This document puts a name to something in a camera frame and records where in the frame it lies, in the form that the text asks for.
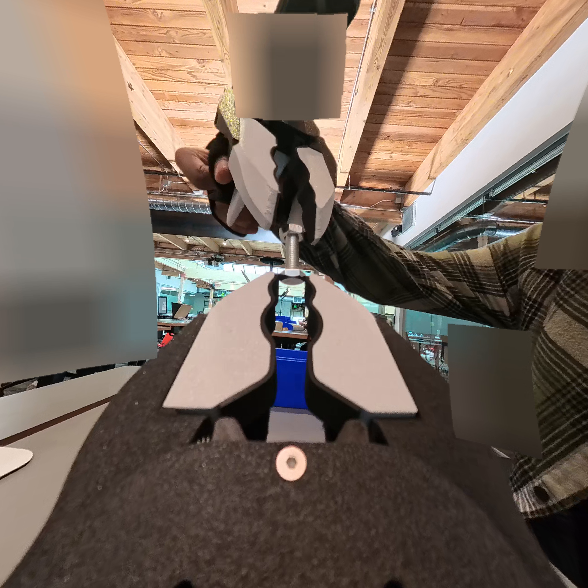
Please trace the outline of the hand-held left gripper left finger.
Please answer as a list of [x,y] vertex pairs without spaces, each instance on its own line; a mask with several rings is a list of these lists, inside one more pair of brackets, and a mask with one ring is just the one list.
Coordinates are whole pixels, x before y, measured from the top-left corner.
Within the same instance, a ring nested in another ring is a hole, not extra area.
[[210,417],[258,417],[276,397],[277,275],[268,272],[221,300],[207,315],[163,408]]

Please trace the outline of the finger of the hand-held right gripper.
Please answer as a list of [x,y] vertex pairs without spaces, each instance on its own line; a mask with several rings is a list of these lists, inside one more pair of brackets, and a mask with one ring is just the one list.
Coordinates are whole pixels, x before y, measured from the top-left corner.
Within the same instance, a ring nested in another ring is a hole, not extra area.
[[308,146],[298,147],[302,163],[294,198],[294,224],[302,227],[305,241],[316,245],[327,230],[334,207],[334,183],[323,154]]
[[226,222],[231,226],[246,208],[262,229],[271,229],[279,187],[273,153],[277,140],[260,122],[239,119],[239,142],[232,147],[229,169],[235,184]]

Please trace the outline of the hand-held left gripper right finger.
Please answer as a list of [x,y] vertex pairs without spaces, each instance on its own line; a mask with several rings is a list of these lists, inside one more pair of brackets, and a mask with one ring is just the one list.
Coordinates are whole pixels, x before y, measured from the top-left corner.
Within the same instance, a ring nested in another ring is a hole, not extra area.
[[414,417],[417,406],[375,317],[334,285],[306,281],[306,403],[321,420]]

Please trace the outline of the steel hex bolt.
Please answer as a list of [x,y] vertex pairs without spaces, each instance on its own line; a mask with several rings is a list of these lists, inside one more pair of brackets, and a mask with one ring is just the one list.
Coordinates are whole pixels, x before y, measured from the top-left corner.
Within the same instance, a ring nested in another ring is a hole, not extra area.
[[302,275],[299,262],[299,240],[300,232],[294,230],[288,230],[281,236],[285,260],[282,274],[288,283],[295,283],[295,280]]

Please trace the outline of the blue plastic parts bin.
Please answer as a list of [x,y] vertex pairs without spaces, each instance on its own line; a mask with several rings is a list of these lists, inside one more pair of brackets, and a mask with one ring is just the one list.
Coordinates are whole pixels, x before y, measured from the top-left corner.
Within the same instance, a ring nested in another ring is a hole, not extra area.
[[307,409],[305,400],[307,352],[276,349],[277,392],[274,407]]

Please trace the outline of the person's right forearm plaid sleeve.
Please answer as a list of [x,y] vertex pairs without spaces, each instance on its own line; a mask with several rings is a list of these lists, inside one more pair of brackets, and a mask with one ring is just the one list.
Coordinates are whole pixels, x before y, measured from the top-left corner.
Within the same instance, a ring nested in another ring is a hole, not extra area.
[[334,207],[324,236],[300,257],[349,292],[489,326],[535,331],[557,309],[560,273],[534,261],[541,224],[462,252],[410,251],[385,241],[356,215]]

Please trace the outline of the person's right hand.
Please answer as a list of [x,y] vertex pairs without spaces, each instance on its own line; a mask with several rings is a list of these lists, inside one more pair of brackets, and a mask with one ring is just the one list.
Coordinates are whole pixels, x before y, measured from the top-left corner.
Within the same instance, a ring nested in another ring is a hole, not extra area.
[[[209,151],[207,149],[180,148],[175,153],[175,161],[183,174],[192,182],[195,187],[205,190],[210,195],[217,184],[227,185],[232,181],[229,169],[229,161],[226,156],[219,157],[215,162],[214,174],[209,171]],[[210,209],[214,218],[222,226],[232,233],[244,236],[254,235],[258,232],[259,225],[246,209],[242,208],[239,216],[232,224],[226,221],[229,205],[223,202],[209,200]]]

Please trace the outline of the white rounded flat plate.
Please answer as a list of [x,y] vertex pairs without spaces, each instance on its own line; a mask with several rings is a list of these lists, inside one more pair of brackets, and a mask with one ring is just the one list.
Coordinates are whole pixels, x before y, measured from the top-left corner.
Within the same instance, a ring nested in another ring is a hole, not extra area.
[[3,479],[25,467],[32,460],[33,452],[24,448],[1,446],[0,458],[0,477]]

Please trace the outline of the person's dark trousers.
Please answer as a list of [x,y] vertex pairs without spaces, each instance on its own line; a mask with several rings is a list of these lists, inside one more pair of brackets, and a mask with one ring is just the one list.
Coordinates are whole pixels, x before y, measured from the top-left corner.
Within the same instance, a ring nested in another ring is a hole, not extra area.
[[549,561],[577,587],[587,587],[587,500],[526,522]]

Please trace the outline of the silver spiral ventilation duct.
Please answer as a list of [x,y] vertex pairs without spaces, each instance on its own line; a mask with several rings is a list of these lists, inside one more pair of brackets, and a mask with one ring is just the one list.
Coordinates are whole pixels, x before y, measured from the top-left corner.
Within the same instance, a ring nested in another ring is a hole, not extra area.
[[151,210],[162,212],[212,214],[208,198],[201,195],[148,192],[148,203]]

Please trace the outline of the dark large ceiling duct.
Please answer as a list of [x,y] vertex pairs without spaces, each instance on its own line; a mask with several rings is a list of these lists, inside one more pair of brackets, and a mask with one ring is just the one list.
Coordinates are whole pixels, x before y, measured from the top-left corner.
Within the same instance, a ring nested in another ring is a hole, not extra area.
[[238,236],[221,226],[210,214],[149,210],[152,232],[200,238],[245,239],[265,243],[279,243],[270,231],[258,229],[253,235]]

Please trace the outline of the grey spiral ventilation duct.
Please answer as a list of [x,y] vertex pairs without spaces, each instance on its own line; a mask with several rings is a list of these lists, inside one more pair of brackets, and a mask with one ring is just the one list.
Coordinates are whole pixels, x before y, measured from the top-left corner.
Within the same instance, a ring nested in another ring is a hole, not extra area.
[[506,220],[479,220],[460,227],[451,229],[441,237],[434,237],[432,242],[424,249],[426,252],[445,251],[457,243],[477,239],[481,237],[505,238],[524,231],[535,222],[506,222]]

